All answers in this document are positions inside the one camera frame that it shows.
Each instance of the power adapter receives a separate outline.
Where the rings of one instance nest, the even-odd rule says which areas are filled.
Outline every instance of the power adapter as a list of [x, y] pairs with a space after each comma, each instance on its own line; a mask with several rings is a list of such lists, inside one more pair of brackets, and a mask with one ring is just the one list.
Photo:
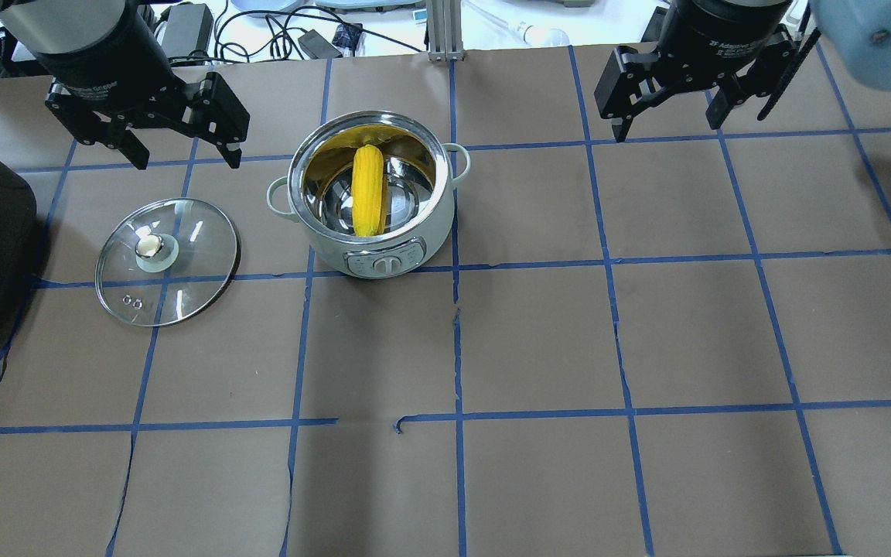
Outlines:
[[[163, 30], [160, 46], [167, 57], [208, 56], [208, 42], [212, 36], [212, 12], [205, 4], [171, 6], [167, 27]], [[204, 61], [196, 60], [195, 64]]]
[[298, 36], [298, 45], [301, 45], [302, 52], [308, 54], [312, 60], [343, 57], [343, 53], [340, 53], [335, 46], [332, 46], [332, 43], [326, 41], [325, 36], [319, 35], [319, 32], [314, 29]]

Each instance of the pot handle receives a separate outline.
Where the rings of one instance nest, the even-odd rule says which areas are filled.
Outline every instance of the pot handle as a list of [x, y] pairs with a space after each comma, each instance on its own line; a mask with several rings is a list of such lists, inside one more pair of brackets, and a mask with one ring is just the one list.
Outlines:
[[469, 151], [466, 151], [466, 147], [457, 144], [457, 142], [443, 142], [442, 147], [448, 152], [458, 152], [460, 155], [463, 155], [464, 159], [466, 159], [466, 166], [464, 166], [463, 172], [458, 176], [452, 177], [452, 187], [459, 187], [459, 184], [463, 183], [463, 180], [466, 180], [466, 174], [469, 173], [469, 169], [473, 166], [473, 159], [469, 157]]
[[266, 208], [291, 222], [298, 222], [298, 215], [294, 211], [281, 211], [277, 207], [273, 206], [273, 193], [277, 191], [277, 188], [279, 188], [280, 186], [287, 186], [287, 176], [280, 176], [279, 179], [273, 180], [273, 183], [270, 184], [268, 188], [266, 188]]

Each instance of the inner pot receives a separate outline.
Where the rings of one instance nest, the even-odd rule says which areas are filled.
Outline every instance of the inner pot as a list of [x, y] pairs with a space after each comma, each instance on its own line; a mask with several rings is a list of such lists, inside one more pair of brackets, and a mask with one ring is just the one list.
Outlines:
[[[353, 233], [353, 157], [364, 145], [381, 149], [387, 177], [384, 232], [371, 237]], [[445, 149], [428, 129], [406, 116], [364, 112], [332, 120], [307, 138], [294, 156], [288, 195], [315, 232], [366, 244], [411, 233], [435, 209], [448, 181]]]

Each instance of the corn cob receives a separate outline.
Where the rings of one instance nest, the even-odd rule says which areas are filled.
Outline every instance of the corn cob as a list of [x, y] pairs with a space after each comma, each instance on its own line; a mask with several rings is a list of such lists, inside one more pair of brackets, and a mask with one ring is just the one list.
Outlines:
[[376, 236], [384, 228], [384, 161], [381, 149], [364, 145], [353, 156], [353, 232], [356, 236]]

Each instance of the silver container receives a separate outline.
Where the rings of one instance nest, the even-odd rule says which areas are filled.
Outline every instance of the silver container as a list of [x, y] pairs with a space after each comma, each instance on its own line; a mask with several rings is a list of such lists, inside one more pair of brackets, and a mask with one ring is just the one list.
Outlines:
[[[384, 155], [389, 209], [378, 236], [353, 233], [350, 184], [353, 156], [362, 145], [377, 145]], [[466, 159], [458, 176], [452, 174], [449, 152]], [[329, 121], [302, 142], [287, 176], [270, 184], [266, 205], [300, 222], [318, 257], [332, 268], [361, 279], [385, 279], [424, 264], [442, 246], [456, 214], [453, 190], [469, 169], [466, 148], [440, 142], [407, 116], [354, 112]], [[290, 211], [273, 204], [273, 194], [283, 186]]]

